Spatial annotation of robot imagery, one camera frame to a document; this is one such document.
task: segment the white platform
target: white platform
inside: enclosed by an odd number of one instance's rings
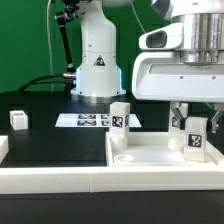
[[[110,148],[107,133],[109,167],[1,168],[0,194],[224,190],[224,160],[219,151],[207,143],[206,163],[184,161],[180,152],[169,156],[167,139],[167,133],[130,133],[131,147],[126,152],[135,162],[115,165],[117,152]],[[137,156],[138,152],[146,154]]]

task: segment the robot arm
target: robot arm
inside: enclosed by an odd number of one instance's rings
[[[116,64],[116,28],[102,7],[120,7],[133,0],[63,0],[65,10],[56,18],[64,43],[67,71],[75,74],[72,98],[92,103],[111,102],[125,94]],[[65,24],[77,16],[82,30],[82,63],[74,68]]]
[[[153,0],[152,7],[171,25],[140,37],[140,48],[151,52],[135,61],[133,94],[174,102],[179,120],[175,102],[215,103],[215,132],[224,112],[223,0]]]

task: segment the green background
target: green background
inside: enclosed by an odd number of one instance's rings
[[[50,75],[47,42],[48,0],[2,1],[0,8],[0,92],[17,90],[28,81]],[[149,0],[135,0],[134,5],[146,31],[167,24],[150,7]],[[51,4],[50,24],[53,48],[54,74],[66,71],[66,62],[59,28],[54,20],[56,12],[63,10],[61,0]],[[142,31],[131,6],[104,8],[106,17],[117,28],[117,64],[122,70],[123,88],[131,91],[134,61],[141,52],[138,39]],[[67,24],[68,38],[76,67],[81,63],[81,30],[78,19]],[[28,90],[51,90],[51,86],[29,87]],[[62,90],[62,84],[54,90]]]

